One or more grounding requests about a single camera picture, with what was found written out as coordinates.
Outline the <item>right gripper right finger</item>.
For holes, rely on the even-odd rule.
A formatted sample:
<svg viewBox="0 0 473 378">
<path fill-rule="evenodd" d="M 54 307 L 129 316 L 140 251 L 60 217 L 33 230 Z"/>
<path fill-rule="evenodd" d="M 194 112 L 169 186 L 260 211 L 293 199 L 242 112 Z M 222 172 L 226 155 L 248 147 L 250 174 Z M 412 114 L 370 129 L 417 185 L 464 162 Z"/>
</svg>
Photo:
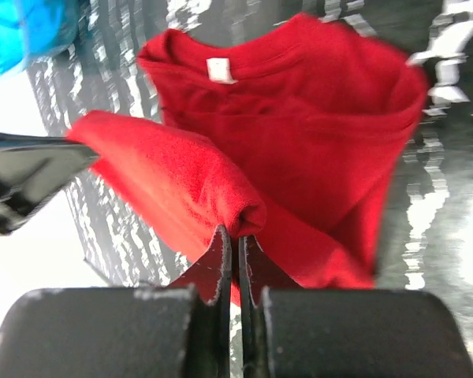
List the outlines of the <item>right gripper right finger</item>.
<svg viewBox="0 0 473 378">
<path fill-rule="evenodd" d="M 298 287 L 252 236 L 239 241 L 246 377 L 473 377 L 435 295 Z"/>
</svg>

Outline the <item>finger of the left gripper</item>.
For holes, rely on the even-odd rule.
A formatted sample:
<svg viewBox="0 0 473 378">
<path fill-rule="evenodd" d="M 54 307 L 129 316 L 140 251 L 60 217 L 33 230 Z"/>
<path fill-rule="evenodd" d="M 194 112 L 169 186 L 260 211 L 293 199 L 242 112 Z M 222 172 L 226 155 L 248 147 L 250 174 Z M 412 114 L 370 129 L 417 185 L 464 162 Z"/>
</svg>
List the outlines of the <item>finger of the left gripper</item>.
<svg viewBox="0 0 473 378">
<path fill-rule="evenodd" d="M 65 138 L 0 133 L 0 235 L 24 226 L 98 158 Z"/>
</svg>

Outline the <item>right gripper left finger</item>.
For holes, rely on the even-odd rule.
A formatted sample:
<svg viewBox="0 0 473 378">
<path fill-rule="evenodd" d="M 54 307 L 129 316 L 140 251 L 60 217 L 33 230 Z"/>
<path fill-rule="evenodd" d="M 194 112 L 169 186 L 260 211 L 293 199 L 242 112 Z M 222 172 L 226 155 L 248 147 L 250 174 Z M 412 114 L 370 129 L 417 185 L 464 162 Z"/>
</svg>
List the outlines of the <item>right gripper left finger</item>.
<svg viewBox="0 0 473 378">
<path fill-rule="evenodd" d="M 165 287 L 37 289 L 0 327 L 0 377 L 227 377 L 230 237 Z"/>
</svg>

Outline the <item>dark red t shirt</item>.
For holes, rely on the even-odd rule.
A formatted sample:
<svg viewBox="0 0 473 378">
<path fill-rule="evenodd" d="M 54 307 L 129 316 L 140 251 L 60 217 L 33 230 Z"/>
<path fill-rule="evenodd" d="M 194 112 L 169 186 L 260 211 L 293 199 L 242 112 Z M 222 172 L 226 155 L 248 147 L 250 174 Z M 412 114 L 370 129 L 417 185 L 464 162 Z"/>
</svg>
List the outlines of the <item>dark red t shirt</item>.
<svg viewBox="0 0 473 378">
<path fill-rule="evenodd" d="M 93 110 L 67 136 L 167 246 L 198 261 L 222 225 L 303 287 L 373 287 L 387 188 L 427 100 L 420 68 L 305 13 L 230 48 L 170 29 L 137 61 L 162 122 Z"/>
</svg>

